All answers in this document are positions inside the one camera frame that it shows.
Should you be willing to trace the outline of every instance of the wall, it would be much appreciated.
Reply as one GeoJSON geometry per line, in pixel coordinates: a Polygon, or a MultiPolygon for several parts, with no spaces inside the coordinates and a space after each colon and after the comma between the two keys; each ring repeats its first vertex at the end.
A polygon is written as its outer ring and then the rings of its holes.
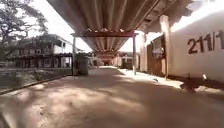
{"type": "Polygon", "coordinates": [[[211,80],[224,82],[224,10],[172,33],[171,49],[170,75],[202,78],[205,74],[211,80]]]}

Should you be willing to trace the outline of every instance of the train platform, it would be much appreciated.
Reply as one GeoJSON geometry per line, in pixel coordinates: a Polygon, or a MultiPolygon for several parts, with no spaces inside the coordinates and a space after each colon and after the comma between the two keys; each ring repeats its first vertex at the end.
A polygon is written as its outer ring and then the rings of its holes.
{"type": "Polygon", "coordinates": [[[0,128],[224,127],[224,100],[142,75],[101,67],[2,95],[0,128]]]}

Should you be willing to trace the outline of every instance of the roof overhang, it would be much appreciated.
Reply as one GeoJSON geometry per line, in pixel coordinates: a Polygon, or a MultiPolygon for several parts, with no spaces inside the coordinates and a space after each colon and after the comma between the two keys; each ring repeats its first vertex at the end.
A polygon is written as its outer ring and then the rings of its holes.
{"type": "MultiPolygon", "coordinates": [[[[191,0],[48,0],[76,31],[160,31],[159,17],[168,15],[171,24],[191,11],[191,0]]],[[[83,38],[93,51],[118,51],[127,37],[83,38]]]]}

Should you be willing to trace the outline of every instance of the sunlight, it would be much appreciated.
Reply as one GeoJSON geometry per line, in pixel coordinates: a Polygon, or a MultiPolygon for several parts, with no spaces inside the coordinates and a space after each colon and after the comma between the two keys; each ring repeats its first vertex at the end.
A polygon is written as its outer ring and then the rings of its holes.
{"type": "Polygon", "coordinates": [[[172,32],[178,31],[212,13],[219,12],[224,9],[223,5],[224,5],[224,0],[216,0],[215,2],[208,2],[198,11],[193,12],[191,16],[182,17],[182,19],[178,23],[174,24],[171,27],[171,31],[172,32]]]}

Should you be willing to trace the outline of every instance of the window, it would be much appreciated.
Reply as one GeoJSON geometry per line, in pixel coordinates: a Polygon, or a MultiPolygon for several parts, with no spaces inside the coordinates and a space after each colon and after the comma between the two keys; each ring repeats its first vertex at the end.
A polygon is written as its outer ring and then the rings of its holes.
{"type": "Polygon", "coordinates": [[[33,54],[35,54],[35,50],[30,49],[30,55],[33,55],[33,54]]]}
{"type": "Polygon", "coordinates": [[[40,49],[37,49],[37,50],[36,50],[36,54],[37,54],[37,55],[41,54],[41,50],[40,50],[40,49]]]}
{"type": "Polygon", "coordinates": [[[44,60],[45,64],[50,64],[50,60],[49,59],[46,59],[44,60]]]}

